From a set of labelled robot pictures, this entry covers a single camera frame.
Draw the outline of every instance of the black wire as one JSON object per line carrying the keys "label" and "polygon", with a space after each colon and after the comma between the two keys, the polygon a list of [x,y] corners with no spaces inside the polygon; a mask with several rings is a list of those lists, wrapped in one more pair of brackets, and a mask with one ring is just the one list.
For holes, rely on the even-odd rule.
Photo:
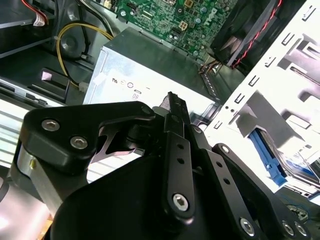
{"label": "black wire", "polygon": [[54,23],[53,23],[53,29],[55,29],[58,25],[58,20],[59,20],[59,5],[58,5],[58,0],[53,0],[54,5],[55,5],[55,18],[54,18]]}
{"label": "black wire", "polygon": [[[82,7],[80,5],[78,6],[78,11],[79,11],[80,22],[84,23],[85,22],[84,21],[84,13],[82,12]],[[84,37],[84,45],[85,45],[85,49],[83,51],[83,54],[88,55],[91,43],[90,43],[86,28],[84,26],[82,26],[81,29],[82,29],[82,33],[83,33],[83,37]]]}
{"label": "black wire", "polygon": [[213,60],[207,64],[204,64],[202,67],[200,67],[199,69],[199,74],[207,74],[210,71],[210,68],[213,69],[217,64],[220,64],[220,62],[218,62],[217,60]]}
{"label": "black wire", "polygon": [[103,24],[106,32],[112,36],[112,33],[111,33],[108,25],[105,23],[105,21],[103,20],[103,18],[102,18],[101,16],[99,16],[95,11],[92,11],[90,8],[88,8],[86,5],[84,5],[80,0],[75,0],[75,1],[76,1],[76,3],[77,3],[78,5],[84,7],[84,9],[85,9],[86,11],[88,11],[88,12],[91,13],[93,16],[95,16],[95,17]]}

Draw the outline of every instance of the black fan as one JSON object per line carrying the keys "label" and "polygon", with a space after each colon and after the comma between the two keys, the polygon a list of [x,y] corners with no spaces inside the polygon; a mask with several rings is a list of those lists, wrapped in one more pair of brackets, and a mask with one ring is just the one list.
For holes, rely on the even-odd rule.
{"label": "black fan", "polygon": [[[267,51],[276,37],[296,14],[305,0],[283,0],[267,28],[254,41],[239,68],[248,73]],[[238,0],[235,8],[211,44],[214,57],[231,66],[268,21],[279,0]]]}

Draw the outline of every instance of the yellow wire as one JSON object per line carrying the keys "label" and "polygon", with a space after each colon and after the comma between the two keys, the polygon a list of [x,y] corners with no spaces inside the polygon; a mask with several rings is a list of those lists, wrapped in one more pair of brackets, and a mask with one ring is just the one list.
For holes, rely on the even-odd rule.
{"label": "yellow wire", "polygon": [[[112,40],[113,39],[113,36],[111,36],[109,33],[101,30],[100,28],[96,27],[96,26],[92,26],[92,25],[89,25],[89,24],[86,24],[86,23],[78,23],[78,22],[74,22],[74,23],[70,23],[70,24],[67,24],[65,25],[61,31],[59,32],[58,34],[58,37],[57,37],[57,41],[56,41],[56,54],[58,56],[58,60],[59,60],[59,63],[60,63],[60,66],[62,68],[62,71],[63,73],[68,76],[68,73],[67,73],[67,70],[64,66],[64,62],[63,62],[63,59],[62,59],[62,56],[61,56],[61,51],[60,51],[60,44],[61,44],[61,39],[62,39],[62,36],[65,34],[66,31],[68,31],[69,29],[71,28],[74,28],[74,27],[77,27],[77,26],[80,26],[80,27],[86,27],[86,28],[89,28],[89,29],[92,29],[92,30],[95,30],[97,31],[98,33],[102,34],[103,36],[105,36],[107,39],[109,40]],[[70,81],[70,83],[72,85],[74,85],[75,87],[79,87],[77,86],[76,84],[74,84],[72,81]]]}

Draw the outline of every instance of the connector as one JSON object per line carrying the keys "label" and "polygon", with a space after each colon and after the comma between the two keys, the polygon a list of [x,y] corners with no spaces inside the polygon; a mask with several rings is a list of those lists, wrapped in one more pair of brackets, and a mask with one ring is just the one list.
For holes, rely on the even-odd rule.
{"label": "connector", "polygon": [[88,91],[89,83],[86,82],[80,82],[79,83],[79,91],[82,93],[86,93]]}

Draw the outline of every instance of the bolt head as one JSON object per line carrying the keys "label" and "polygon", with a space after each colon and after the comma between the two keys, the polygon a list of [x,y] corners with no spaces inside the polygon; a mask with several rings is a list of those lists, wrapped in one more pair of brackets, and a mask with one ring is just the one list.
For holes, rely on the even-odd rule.
{"label": "bolt head", "polygon": [[301,233],[305,237],[307,236],[306,230],[298,222],[294,222],[294,225],[296,229],[299,231],[299,233]]}
{"label": "bolt head", "polygon": [[55,132],[60,128],[60,124],[56,120],[52,119],[46,119],[42,121],[41,126],[44,130],[49,132]]}
{"label": "bolt head", "polygon": [[87,140],[82,136],[74,136],[73,138],[71,138],[70,144],[72,147],[79,150],[82,150],[88,147]]}
{"label": "bolt head", "polygon": [[282,225],[283,225],[285,231],[286,231],[289,235],[291,235],[291,236],[295,235],[294,230],[292,229],[292,227],[291,227],[287,222],[282,221]]}
{"label": "bolt head", "polygon": [[174,196],[173,196],[173,203],[174,205],[180,210],[180,211],[187,211],[188,210],[188,207],[189,207],[189,204],[188,204],[188,200],[181,194],[179,193],[176,193]]}
{"label": "bolt head", "polygon": [[255,229],[252,224],[245,218],[240,219],[240,225],[246,234],[253,237],[255,235]]}

